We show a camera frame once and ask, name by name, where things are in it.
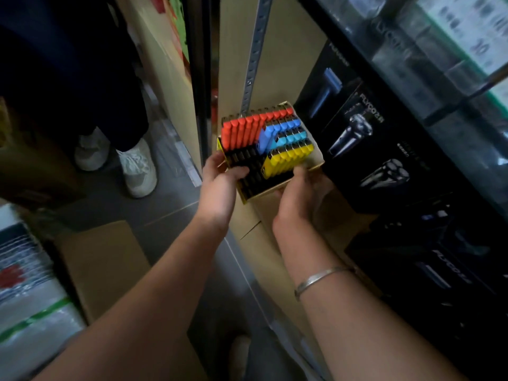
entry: shaver head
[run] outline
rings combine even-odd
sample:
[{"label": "shaver head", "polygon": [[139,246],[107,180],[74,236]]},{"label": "shaver head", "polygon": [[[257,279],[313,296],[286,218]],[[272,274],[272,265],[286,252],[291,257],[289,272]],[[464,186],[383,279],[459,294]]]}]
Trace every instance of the shaver head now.
[{"label": "shaver head", "polygon": [[350,126],[355,134],[361,137],[371,136],[373,134],[372,126],[361,114],[354,114],[350,118]]},{"label": "shaver head", "polygon": [[393,180],[403,183],[410,179],[410,174],[407,172],[400,160],[390,159],[383,163],[383,170]]}]

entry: floor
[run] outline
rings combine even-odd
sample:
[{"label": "floor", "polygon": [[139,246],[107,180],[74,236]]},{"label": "floor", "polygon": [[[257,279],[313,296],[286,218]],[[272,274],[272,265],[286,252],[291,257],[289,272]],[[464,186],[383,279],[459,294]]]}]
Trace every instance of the floor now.
[{"label": "floor", "polygon": [[[190,179],[179,157],[179,147],[175,146],[177,134],[153,97],[150,99],[150,93],[145,94],[145,103],[150,121],[145,139],[158,168],[156,190],[143,199],[130,198],[113,151],[99,171],[81,173],[87,197],[60,209],[58,215],[76,231],[125,219],[154,264],[196,212],[200,187],[195,185],[200,182],[195,177],[194,182]],[[217,250],[214,270],[188,331],[210,379],[226,379],[222,353],[234,334],[268,325],[265,313],[270,306],[263,297],[235,238],[228,232]]]}]

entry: black pants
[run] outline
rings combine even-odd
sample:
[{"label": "black pants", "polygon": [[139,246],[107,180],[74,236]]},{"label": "black pants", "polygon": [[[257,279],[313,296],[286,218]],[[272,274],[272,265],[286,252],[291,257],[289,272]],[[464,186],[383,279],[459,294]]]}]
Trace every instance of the black pants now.
[{"label": "black pants", "polygon": [[107,2],[0,0],[0,95],[54,134],[99,127],[127,151],[148,121],[132,43]]}]

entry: shoe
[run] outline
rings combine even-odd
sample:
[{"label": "shoe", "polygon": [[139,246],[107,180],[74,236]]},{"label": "shoe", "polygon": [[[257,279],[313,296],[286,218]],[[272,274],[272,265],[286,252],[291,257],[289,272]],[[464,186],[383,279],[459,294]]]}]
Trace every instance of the shoe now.
[{"label": "shoe", "polygon": [[91,135],[80,135],[74,150],[74,161],[83,171],[95,171],[108,160],[109,140],[98,128]]},{"label": "shoe", "polygon": [[134,198],[143,198],[155,190],[157,185],[156,166],[150,148],[142,138],[129,151],[116,151],[124,170],[125,184]]},{"label": "shoe", "polygon": [[251,339],[245,335],[234,339],[229,350],[228,375],[229,381],[241,381],[247,370],[247,359]]}]

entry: box of lighters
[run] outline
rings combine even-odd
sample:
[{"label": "box of lighters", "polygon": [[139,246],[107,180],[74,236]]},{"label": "box of lighters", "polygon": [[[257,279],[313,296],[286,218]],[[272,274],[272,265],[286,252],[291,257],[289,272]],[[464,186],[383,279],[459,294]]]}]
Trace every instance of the box of lighters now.
[{"label": "box of lighters", "polygon": [[315,170],[324,163],[312,134],[288,102],[223,118],[217,149],[228,168],[249,167],[237,185],[244,204],[283,188],[295,166]]}]

